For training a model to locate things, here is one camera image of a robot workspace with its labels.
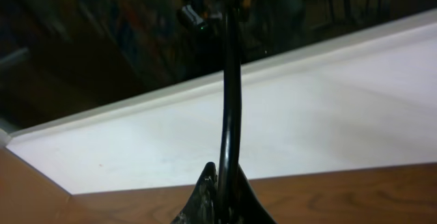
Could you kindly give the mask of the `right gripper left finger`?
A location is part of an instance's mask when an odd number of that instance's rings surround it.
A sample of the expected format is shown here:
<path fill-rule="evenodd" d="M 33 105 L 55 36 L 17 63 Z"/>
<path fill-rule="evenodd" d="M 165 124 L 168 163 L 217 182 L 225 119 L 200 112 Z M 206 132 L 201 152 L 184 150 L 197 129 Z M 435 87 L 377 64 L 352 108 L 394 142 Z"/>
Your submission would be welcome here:
<path fill-rule="evenodd" d="M 214 224 L 216 183 L 216 166 L 213 162 L 209 162 L 203 168 L 185 206 L 171 224 Z"/>

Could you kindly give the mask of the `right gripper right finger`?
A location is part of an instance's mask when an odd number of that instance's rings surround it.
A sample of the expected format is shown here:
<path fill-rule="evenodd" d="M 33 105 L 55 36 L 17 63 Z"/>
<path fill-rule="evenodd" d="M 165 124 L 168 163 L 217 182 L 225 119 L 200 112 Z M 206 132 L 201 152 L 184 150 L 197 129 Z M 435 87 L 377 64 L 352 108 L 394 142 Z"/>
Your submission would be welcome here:
<path fill-rule="evenodd" d="M 241 167 L 238 168 L 236 184 L 235 212 L 237 223 L 242 224 L 276 224 L 266 209 L 259 202 Z"/>

